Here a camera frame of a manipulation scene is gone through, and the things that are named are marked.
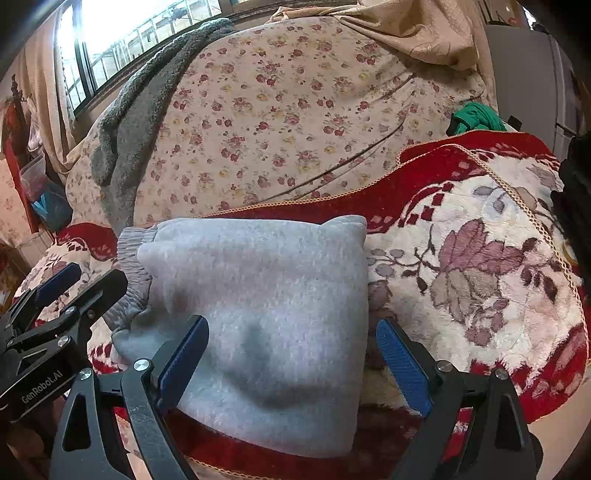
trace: green cloth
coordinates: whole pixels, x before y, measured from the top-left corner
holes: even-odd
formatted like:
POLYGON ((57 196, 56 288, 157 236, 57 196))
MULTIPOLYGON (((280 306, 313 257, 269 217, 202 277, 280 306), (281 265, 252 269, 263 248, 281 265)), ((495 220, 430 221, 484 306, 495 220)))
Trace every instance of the green cloth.
POLYGON ((446 133, 457 135, 468 130, 507 131, 502 120, 491 107, 477 102, 468 102, 462 109, 454 113, 450 128, 446 133))

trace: floral blanket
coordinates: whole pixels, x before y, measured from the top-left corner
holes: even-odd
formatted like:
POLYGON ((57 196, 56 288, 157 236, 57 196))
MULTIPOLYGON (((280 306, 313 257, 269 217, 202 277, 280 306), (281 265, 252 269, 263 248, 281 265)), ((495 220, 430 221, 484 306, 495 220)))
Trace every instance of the floral blanket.
MULTIPOLYGON (((368 221, 369 338, 378 319, 395 317, 436 359, 459 370, 511 374, 528 422, 550 414, 580 385, 589 357, 580 279, 551 213, 561 189, 558 163, 528 134, 473 131, 403 150, 397 166, 361 189, 328 198, 242 207, 211 216, 321 223, 344 214, 368 221)), ((43 311, 56 315, 83 284, 116 267, 109 229, 66 229, 29 275, 27 286, 76 261, 83 280, 43 311)), ((125 368, 102 320, 89 358, 99 372, 125 368)), ((469 416, 461 413, 449 444, 457 452, 469 416)), ((369 342, 358 429, 342 458, 286 455, 223 436, 173 411, 168 425, 196 472, 227 478, 285 480, 385 478, 420 418, 406 406, 369 342)), ((119 417, 124 442, 135 441, 119 417)))
MULTIPOLYGON (((486 103, 472 70, 423 63, 335 18, 264 25, 211 43, 177 86, 141 181, 134 225, 352 192, 406 145, 445 137, 486 103)), ((90 175, 97 124, 68 176, 73 222, 109 225, 90 175)))

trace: beige curtain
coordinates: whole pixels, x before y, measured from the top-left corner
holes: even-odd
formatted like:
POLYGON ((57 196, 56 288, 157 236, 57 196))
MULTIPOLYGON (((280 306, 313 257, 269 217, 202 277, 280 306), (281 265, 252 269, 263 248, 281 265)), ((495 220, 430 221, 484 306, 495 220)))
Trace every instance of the beige curtain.
POLYGON ((66 101, 61 52, 57 44, 64 6, 55 11, 27 40, 17 57, 17 81, 34 104, 43 147, 51 166, 65 182, 74 166, 66 155, 76 142, 66 101))

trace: gray towel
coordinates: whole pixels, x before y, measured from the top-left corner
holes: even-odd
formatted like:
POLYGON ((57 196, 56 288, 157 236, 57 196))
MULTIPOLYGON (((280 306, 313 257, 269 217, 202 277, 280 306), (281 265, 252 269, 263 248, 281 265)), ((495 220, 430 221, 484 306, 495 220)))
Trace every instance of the gray towel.
POLYGON ((227 18, 220 18, 175 38, 134 73, 101 120, 91 172, 117 235, 133 225, 135 195, 183 73, 203 48, 234 31, 227 18))

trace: metal screw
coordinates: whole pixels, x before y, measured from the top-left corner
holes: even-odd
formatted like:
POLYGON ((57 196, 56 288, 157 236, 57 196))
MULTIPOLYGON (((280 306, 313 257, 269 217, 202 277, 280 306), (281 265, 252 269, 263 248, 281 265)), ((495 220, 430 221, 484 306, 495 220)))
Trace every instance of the metal screw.
POLYGON ((150 360, 146 360, 145 358, 140 358, 139 360, 134 363, 134 370, 138 372, 142 372, 146 370, 150 366, 150 360))
POLYGON ((507 378, 509 378, 509 374, 507 373, 507 370, 505 370, 504 368, 497 368, 495 370, 495 376, 499 380, 507 380, 507 378))
POLYGON ((439 360, 437 362, 437 369, 448 374, 453 370, 453 365, 447 360, 439 360))
POLYGON ((92 370, 90 368, 83 368, 78 372, 78 378, 80 380, 86 380, 89 376, 92 375, 92 370))
POLYGON ((57 341, 57 346, 59 348, 66 346, 69 341, 70 341, 70 337, 68 335, 64 335, 63 337, 60 337, 60 339, 57 341))

